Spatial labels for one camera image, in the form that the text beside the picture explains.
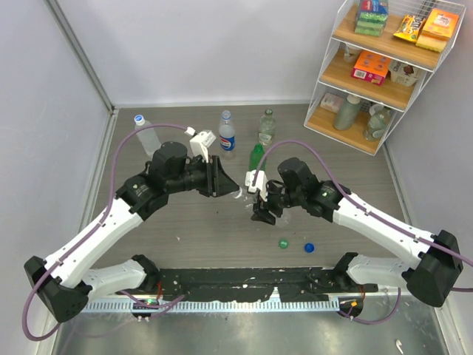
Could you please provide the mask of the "clear plastic bottle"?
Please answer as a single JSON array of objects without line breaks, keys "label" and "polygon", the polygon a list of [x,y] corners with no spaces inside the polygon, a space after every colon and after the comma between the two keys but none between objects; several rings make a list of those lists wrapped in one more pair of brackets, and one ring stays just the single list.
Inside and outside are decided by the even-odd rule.
[{"label": "clear plastic bottle", "polygon": [[232,198],[243,206],[246,215],[252,220],[272,226],[284,227],[290,222],[290,214],[283,211],[280,217],[271,212],[267,202],[260,199],[259,194],[252,194],[247,189],[239,188],[231,194]]}]

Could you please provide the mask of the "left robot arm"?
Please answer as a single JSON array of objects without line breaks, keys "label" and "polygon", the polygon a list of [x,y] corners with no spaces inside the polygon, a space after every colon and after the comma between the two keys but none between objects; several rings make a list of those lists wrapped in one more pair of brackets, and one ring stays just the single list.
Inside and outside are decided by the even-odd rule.
[{"label": "left robot arm", "polygon": [[95,262],[120,238],[167,205],[169,196],[197,191],[221,197],[239,190],[220,158],[188,157],[178,142],[165,142],[112,196],[101,215],[63,248],[45,259],[31,257],[24,270],[36,294],[59,323],[77,316],[88,302],[119,291],[150,294],[160,281],[157,266],[142,254],[120,265],[94,269]]}]

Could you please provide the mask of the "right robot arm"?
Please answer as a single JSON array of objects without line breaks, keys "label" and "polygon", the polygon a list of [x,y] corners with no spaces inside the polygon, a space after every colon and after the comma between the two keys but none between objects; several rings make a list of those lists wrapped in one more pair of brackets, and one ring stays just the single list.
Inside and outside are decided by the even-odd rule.
[{"label": "right robot arm", "polygon": [[421,302],[441,307],[463,271],[457,238],[417,229],[372,207],[331,180],[319,180],[298,158],[279,164],[280,180],[262,171],[248,171],[245,186],[256,196],[253,220],[275,224],[285,209],[300,207],[313,217],[351,229],[391,253],[392,258],[347,252],[337,263],[337,289],[378,284],[405,288]]}]

